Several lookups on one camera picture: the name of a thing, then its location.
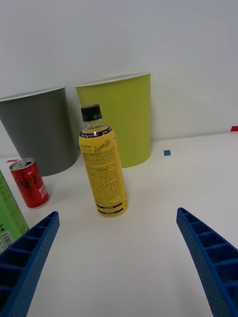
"bottle label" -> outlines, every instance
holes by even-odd
[[[124,212],[127,201],[114,131],[108,128],[90,134],[81,133],[79,146],[98,212],[103,215]]]

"plastic bottle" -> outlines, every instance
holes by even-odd
[[[96,208],[104,217],[115,217],[127,208],[124,179],[114,131],[102,123],[98,104],[81,108],[85,128],[79,136]]]

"bottle neck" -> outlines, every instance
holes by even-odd
[[[88,129],[92,129],[92,128],[98,127],[100,125],[102,125],[102,119],[93,120],[93,121],[87,121],[86,122],[86,127]]]

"coca-cola can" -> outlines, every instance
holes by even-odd
[[[10,171],[28,208],[47,203],[49,194],[33,158],[18,160],[10,166]]]

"gray bin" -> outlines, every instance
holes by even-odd
[[[21,158],[34,158],[42,176],[76,162],[64,88],[1,98],[0,119]]]

